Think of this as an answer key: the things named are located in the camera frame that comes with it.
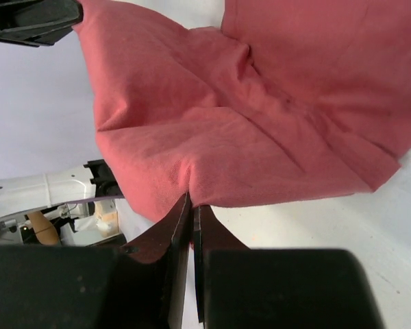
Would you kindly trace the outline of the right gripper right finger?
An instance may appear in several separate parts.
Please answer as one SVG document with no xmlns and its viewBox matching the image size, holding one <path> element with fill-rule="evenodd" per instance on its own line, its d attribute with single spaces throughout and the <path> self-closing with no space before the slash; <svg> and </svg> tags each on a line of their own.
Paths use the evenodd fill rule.
<svg viewBox="0 0 411 329">
<path fill-rule="evenodd" d="M 206 328 L 383 328 L 369 281 L 345 249 L 251 249 L 200 206 L 195 288 Z"/>
</svg>

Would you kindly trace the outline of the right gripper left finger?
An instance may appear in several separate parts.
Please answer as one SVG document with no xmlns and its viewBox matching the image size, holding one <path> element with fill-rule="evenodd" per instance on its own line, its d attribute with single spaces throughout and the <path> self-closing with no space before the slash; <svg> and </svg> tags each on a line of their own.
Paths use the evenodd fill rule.
<svg viewBox="0 0 411 329">
<path fill-rule="evenodd" d="M 0 245 L 0 328 L 180 328 L 190 210 L 122 247 Z"/>
</svg>

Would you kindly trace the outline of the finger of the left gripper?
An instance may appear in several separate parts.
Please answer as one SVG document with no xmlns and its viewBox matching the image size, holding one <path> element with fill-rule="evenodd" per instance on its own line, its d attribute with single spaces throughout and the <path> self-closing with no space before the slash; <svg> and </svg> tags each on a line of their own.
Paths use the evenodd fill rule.
<svg viewBox="0 0 411 329">
<path fill-rule="evenodd" d="M 0 1 L 0 42 L 27 47 L 52 46 L 83 20 L 75 0 Z"/>
</svg>

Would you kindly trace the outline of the red t shirt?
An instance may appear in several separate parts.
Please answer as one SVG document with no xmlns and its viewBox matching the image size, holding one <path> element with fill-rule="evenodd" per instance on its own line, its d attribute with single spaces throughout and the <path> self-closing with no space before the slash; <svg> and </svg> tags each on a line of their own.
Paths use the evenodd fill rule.
<svg viewBox="0 0 411 329">
<path fill-rule="evenodd" d="M 377 190 L 411 148 L 411 1 L 226 1 L 187 29 L 120 1 L 75 26 L 96 140 L 130 206 L 163 218 Z"/>
</svg>

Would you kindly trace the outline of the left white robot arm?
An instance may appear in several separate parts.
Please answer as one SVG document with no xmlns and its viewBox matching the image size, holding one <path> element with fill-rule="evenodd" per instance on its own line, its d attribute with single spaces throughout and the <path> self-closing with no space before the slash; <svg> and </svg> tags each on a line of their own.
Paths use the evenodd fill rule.
<svg viewBox="0 0 411 329">
<path fill-rule="evenodd" d="M 0 1 L 0 221 L 119 196 L 93 139 L 78 1 Z"/>
</svg>

